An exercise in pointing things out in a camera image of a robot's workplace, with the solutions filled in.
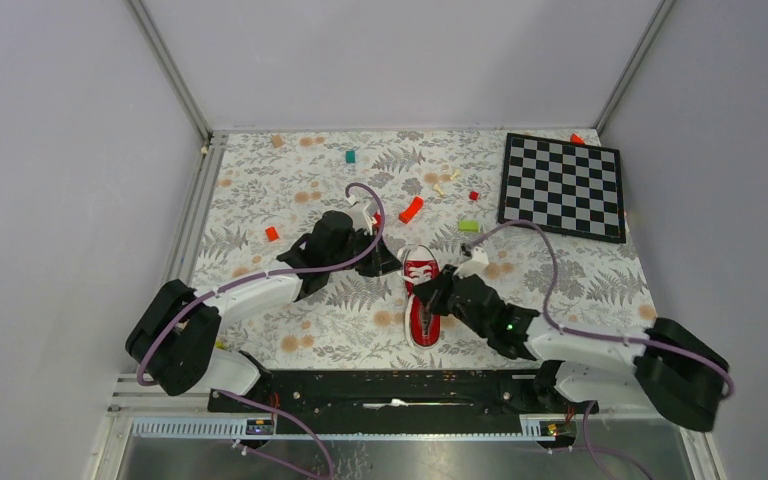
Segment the red canvas sneaker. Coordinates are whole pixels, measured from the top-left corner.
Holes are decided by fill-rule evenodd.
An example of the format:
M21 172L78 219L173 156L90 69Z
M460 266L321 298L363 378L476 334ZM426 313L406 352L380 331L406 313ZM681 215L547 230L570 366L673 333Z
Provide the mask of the red canvas sneaker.
M429 349L439 341L441 320L431 312L416 287L433 280L439 273L438 261L424 245L408 245L399 251L401 278L407 292L404 328L407 340L417 348Z

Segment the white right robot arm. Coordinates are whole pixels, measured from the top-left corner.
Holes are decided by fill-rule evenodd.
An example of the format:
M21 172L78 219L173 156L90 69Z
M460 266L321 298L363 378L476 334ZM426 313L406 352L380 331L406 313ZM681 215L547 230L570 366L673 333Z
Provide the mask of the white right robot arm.
M710 432L731 392L729 364L680 323L659 317L642 330L553 326L545 313L501 299L480 277L446 266L418 283L431 313L451 315L499 355L541 365L535 402L557 412L569 402L654 410L685 429Z

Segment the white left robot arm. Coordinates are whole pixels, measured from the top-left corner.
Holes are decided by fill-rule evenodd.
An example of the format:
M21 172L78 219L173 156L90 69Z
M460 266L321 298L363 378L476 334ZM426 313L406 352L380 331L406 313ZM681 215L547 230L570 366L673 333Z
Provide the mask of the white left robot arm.
M213 290L179 279L165 283L125 341L145 382L167 395L221 390L248 411L269 401L265 369L249 354L216 346L221 331L270 309L303 300L335 271L381 277L402 268L367 215L327 211L265 271Z

